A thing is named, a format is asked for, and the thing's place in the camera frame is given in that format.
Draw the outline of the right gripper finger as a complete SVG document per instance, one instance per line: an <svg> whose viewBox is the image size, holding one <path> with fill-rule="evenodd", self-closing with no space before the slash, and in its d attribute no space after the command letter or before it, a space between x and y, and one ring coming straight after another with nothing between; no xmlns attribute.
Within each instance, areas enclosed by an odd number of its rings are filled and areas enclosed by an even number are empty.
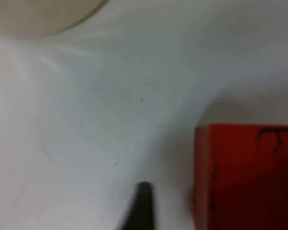
<svg viewBox="0 0 288 230"><path fill-rule="evenodd" d="M139 182L119 230L155 230L155 196L153 184Z"/></svg>

